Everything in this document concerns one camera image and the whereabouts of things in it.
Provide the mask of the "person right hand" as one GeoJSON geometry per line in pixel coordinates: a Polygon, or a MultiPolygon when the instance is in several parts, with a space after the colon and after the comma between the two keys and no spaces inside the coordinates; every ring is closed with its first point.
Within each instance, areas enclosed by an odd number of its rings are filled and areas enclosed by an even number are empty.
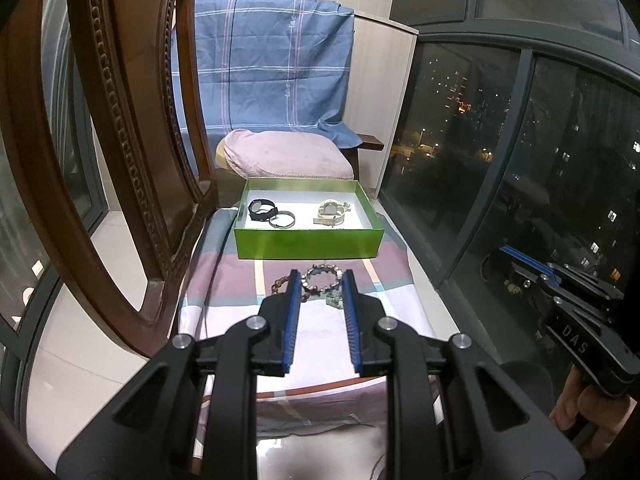
{"type": "Polygon", "coordinates": [[[569,430],[578,415],[592,422],[597,430],[582,446],[580,454],[594,460],[611,446],[636,405],[637,402],[630,396],[604,396],[593,385],[588,385],[580,370],[573,365],[549,418],[561,431],[569,430]]]}

